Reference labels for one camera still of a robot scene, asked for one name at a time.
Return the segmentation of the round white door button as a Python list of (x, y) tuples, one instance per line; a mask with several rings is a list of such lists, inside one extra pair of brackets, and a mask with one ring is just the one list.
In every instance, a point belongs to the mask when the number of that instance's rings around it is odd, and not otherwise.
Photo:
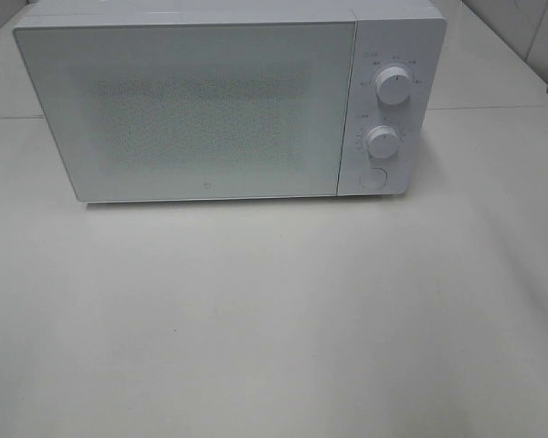
[(362, 172), (359, 178), (361, 187), (368, 192), (382, 190), (387, 182), (387, 172), (381, 168), (370, 168)]

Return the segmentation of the lower white microwave knob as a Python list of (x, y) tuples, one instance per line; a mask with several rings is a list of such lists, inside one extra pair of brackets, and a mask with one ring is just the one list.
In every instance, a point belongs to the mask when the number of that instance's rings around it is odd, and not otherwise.
[(393, 127), (382, 125), (371, 129), (365, 135), (364, 145), (371, 158), (386, 160), (397, 153), (400, 138)]

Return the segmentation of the white microwave door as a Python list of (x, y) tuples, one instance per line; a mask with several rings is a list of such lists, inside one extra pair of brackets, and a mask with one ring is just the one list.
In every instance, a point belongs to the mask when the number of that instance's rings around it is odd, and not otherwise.
[(18, 28), (86, 203), (327, 196), (352, 23)]

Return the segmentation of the white microwave oven body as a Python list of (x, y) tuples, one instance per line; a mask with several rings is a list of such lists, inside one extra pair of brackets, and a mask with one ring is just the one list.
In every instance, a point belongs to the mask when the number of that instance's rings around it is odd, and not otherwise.
[[(292, 197), (403, 193), (447, 28), (444, 16), (428, 1), (40, 1), (14, 27), (13, 35), (20, 27), (323, 23), (355, 26), (337, 189), (333, 195)], [(376, 95), (375, 77), (393, 65), (406, 68), (413, 82), (407, 100), (386, 105)], [(396, 130), (400, 145), (389, 159), (376, 160), (369, 156), (364, 137), (382, 125)], [(370, 168), (387, 172), (385, 187), (375, 193), (359, 183), (362, 172)]]

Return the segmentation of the upper white microwave knob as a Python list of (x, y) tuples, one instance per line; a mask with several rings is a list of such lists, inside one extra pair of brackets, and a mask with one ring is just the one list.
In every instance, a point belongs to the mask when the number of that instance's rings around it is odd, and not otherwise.
[(382, 68), (375, 77), (376, 95), (386, 105), (398, 105), (408, 99), (413, 78), (401, 66)]

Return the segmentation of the white microwave knob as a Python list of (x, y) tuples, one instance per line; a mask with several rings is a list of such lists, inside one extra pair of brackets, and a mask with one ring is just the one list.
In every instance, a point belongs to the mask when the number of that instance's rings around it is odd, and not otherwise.
[(375, 77), (376, 95), (386, 105), (398, 105), (408, 99), (413, 78), (401, 66), (382, 68)]
[(397, 153), (400, 138), (393, 127), (382, 125), (371, 129), (365, 135), (364, 145), (371, 158), (386, 160)]

